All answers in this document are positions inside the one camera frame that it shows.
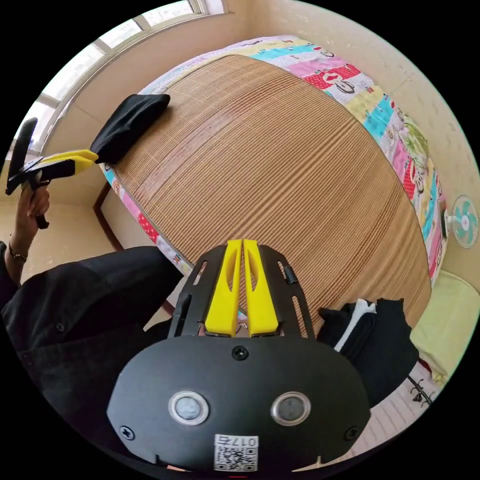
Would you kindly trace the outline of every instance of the sticker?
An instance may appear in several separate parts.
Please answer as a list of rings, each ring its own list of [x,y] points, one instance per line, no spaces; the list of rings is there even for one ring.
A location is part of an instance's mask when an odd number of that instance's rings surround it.
[[[258,460],[259,438],[257,436],[215,435],[215,470],[256,472]]]

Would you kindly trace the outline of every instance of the black jacket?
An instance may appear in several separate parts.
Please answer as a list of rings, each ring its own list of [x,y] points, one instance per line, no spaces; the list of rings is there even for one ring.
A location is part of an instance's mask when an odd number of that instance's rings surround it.
[[[155,246],[67,263],[20,288],[0,242],[1,317],[33,383],[87,440],[131,456],[107,406],[126,363],[167,337],[170,322],[144,332],[182,274]]]

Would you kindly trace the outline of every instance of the screw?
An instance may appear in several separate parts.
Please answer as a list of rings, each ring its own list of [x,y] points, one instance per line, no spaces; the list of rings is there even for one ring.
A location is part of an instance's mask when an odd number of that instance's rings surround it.
[[[238,361],[245,360],[249,356],[249,351],[242,345],[233,347],[231,356]]]
[[[125,440],[133,440],[135,438],[134,431],[123,425],[120,427],[120,435],[125,439]]]
[[[343,438],[347,441],[355,440],[359,436],[359,433],[360,433],[360,429],[357,426],[352,426],[345,432],[345,435],[343,436]]]

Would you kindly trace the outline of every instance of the light green bedding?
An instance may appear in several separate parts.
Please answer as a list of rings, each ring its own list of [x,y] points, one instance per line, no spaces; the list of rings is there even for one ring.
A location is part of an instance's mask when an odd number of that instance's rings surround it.
[[[410,339],[443,386],[462,359],[477,325],[480,295],[466,281],[440,270],[430,301]]]

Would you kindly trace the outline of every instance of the bed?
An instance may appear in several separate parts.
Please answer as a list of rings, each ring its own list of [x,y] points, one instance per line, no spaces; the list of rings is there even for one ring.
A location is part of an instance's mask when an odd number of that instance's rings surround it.
[[[169,93],[169,110],[178,109],[182,119],[164,115],[118,165],[102,169],[184,275],[203,251],[250,237],[278,248],[294,265],[317,331],[318,308],[359,297],[405,298],[407,321],[417,324],[446,250],[445,198],[422,132],[357,66],[295,36],[262,37],[192,58],[140,93]],[[281,116],[275,102],[290,109],[289,116]],[[263,124],[255,123],[261,115]],[[242,140],[248,129],[262,141]],[[330,136],[341,138],[332,145]],[[290,164],[280,163],[285,149]],[[310,151],[319,153],[307,162]],[[268,159],[270,170],[259,159]],[[268,203],[260,190],[283,179],[289,203]],[[318,191],[330,195],[328,205],[308,223],[321,205]],[[261,224],[251,222],[260,216]],[[247,320],[244,309],[238,320]]]

